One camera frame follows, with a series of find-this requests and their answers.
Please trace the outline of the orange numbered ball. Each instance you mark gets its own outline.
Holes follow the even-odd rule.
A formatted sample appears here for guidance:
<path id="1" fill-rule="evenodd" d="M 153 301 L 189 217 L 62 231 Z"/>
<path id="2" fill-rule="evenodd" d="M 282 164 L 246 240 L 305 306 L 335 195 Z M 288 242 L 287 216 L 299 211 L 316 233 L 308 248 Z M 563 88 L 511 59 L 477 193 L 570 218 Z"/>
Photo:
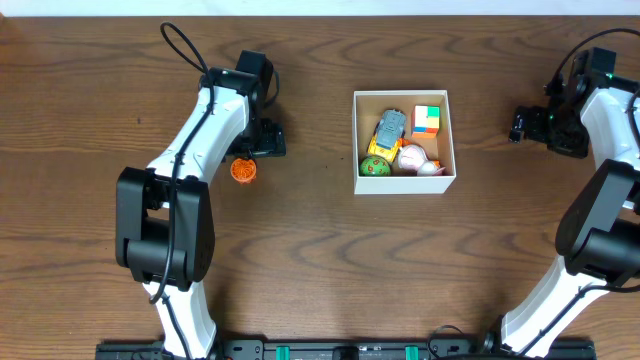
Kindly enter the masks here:
<path id="1" fill-rule="evenodd" d="M 257 177 L 257 165 L 252 159 L 235 159 L 230 166 L 233 179 L 240 184 L 249 184 Z"/>

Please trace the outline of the colourful puzzle cube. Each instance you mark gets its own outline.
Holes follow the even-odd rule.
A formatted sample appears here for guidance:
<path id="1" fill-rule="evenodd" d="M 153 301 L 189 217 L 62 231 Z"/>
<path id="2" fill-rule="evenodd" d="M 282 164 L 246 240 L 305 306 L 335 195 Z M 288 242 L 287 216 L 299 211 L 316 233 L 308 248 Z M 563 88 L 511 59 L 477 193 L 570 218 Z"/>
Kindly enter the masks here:
<path id="1" fill-rule="evenodd" d="M 440 107 L 415 105 L 411 117 L 411 136 L 414 138 L 435 138 L 440 129 Z"/>

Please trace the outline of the pink white toy figure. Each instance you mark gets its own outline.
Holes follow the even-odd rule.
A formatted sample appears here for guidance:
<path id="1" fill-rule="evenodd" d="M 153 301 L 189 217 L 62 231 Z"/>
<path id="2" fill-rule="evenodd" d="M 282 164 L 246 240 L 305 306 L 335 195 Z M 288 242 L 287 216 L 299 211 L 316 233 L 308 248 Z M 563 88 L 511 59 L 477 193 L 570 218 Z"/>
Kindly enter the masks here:
<path id="1" fill-rule="evenodd" d="M 421 177 L 440 176 L 445 171 L 438 160 L 431 160 L 421 146 L 411 143 L 399 149 L 396 161 L 400 169 L 414 171 Z"/>

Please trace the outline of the green numbered ball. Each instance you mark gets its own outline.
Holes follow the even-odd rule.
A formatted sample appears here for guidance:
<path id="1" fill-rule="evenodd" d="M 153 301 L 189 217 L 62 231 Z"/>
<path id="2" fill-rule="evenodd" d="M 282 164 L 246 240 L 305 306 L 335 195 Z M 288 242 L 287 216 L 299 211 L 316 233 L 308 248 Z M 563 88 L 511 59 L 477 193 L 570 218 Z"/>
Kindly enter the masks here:
<path id="1" fill-rule="evenodd" d="M 389 162 L 380 156 L 370 155 L 359 165 L 359 175 L 365 177 L 386 177 L 392 173 Z"/>

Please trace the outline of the yellow grey toy truck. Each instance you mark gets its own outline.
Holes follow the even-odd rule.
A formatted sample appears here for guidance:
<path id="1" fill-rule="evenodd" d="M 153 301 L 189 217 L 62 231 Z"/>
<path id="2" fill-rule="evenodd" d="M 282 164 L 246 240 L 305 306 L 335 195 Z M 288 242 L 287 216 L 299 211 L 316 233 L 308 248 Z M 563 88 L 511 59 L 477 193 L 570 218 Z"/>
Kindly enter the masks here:
<path id="1" fill-rule="evenodd" d="M 405 136 L 406 115 L 396 109 L 385 110 L 367 147 L 369 156 L 379 156 L 393 163 Z"/>

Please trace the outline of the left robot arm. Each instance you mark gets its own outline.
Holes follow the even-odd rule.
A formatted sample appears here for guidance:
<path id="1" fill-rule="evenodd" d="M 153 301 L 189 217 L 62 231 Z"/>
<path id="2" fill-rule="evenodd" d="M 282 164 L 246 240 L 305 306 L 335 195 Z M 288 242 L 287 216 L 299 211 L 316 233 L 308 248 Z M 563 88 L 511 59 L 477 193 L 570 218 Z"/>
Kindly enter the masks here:
<path id="1" fill-rule="evenodd" d="M 116 184 L 116 261 L 153 301 L 164 339 L 100 344 L 99 359 L 209 359 L 216 324 L 203 279 L 215 231 L 209 187 L 228 156 L 238 160 L 286 153 L 282 127 L 262 117 L 279 82 L 266 55 L 245 50 L 234 69 L 211 68 L 196 106 L 169 147 L 146 168 L 125 168 Z"/>

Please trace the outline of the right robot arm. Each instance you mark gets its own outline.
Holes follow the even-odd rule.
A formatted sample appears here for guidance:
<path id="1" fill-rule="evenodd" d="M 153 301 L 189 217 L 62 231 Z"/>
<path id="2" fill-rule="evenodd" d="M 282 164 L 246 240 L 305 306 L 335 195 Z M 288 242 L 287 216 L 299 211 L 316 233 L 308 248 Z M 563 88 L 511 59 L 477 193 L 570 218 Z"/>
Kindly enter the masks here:
<path id="1" fill-rule="evenodd" d="M 615 75 L 613 51 L 571 54 L 569 77 L 556 74 L 545 87 L 547 106 L 517 107 L 509 140 L 591 155 L 596 171 L 558 225 L 550 269 L 486 333 L 481 353 L 543 358 L 590 303 L 636 290 L 626 283 L 639 275 L 639 226 L 619 213 L 639 210 L 639 84 Z"/>

